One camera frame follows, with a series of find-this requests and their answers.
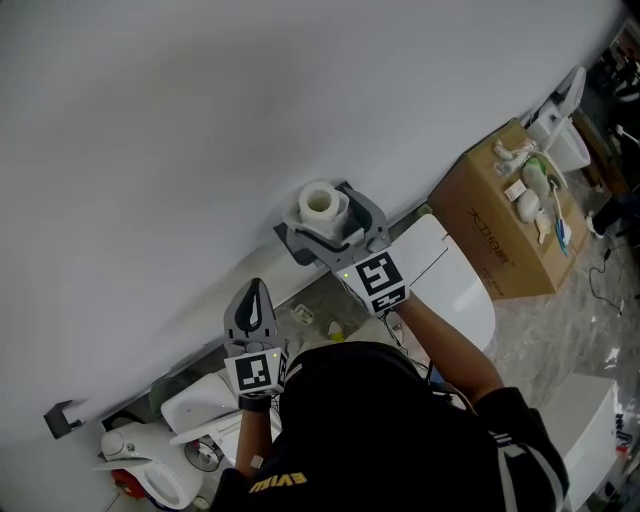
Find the person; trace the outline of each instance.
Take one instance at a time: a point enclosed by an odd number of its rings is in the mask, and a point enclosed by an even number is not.
[[[241,398],[236,466],[212,510],[560,510],[567,473],[537,411],[417,297],[396,312],[472,409],[393,346],[307,350],[288,367],[273,444],[270,399]]]
[[[596,237],[604,237],[609,226],[620,219],[625,221],[640,216],[640,196],[620,194],[609,199],[598,213],[589,212],[586,217],[587,228]]]

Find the brown cardboard box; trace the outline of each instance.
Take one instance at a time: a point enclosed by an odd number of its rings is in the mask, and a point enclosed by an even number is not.
[[[464,153],[429,197],[434,215],[494,300],[556,292],[589,238],[584,215],[564,187],[558,198],[572,230],[568,256],[560,248],[555,226],[540,245],[535,225],[519,219],[515,203],[509,202],[504,191],[521,178],[521,172],[500,176],[492,148],[497,139],[511,149],[520,147],[526,138],[519,121],[510,121]],[[548,174],[557,175],[544,157],[539,158]]]

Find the red object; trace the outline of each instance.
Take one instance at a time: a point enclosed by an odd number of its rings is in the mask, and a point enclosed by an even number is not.
[[[137,500],[147,497],[144,487],[140,485],[140,482],[131,473],[124,469],[114,469],[111,472],[111,476],[115,480],[116,486],[122,489],[127,496]]]

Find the marble floor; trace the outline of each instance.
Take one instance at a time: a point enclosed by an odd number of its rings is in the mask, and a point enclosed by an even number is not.
[[[605,194],[587,186],[579,172],[568,175],[569,185],[584,211],[597,211]],[[624,238],[593,238],[580,254],[561,290],[553,296],[495,302],[496,332],[487,349],[507,385],[518,386],[528,403],[540,406],[571,372],[609,377],[617,381],[625,430],[640,432],[640,265]],[[589,286],[589,269],[602,268],[607,248],[618,247],[607,261],[604,275],[593,272],[596,291],[619,304],[622,316],[596,299]],[[303,304],[314,314],[303,325],[292,310]],[[369,318],[331,276],[308,287],[278,308],[280,330],[293,343],[326,338],[330,318],[340,320],[347,335]],[[379,330],[385,336],[384,328]]]

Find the sleeve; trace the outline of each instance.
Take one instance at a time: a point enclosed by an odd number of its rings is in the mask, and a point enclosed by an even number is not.
[[[527,406],[517,388],[489,393],[475,410],[498,446],[507,510],[510,500],[519,512],[561,510],[569,477],[540,413]]]
[[[222,472],[218,490],[213,497],[210,510],[226,512],[239,510],[241,496],[247,493],[248,480],[235,468],[228,468]]]

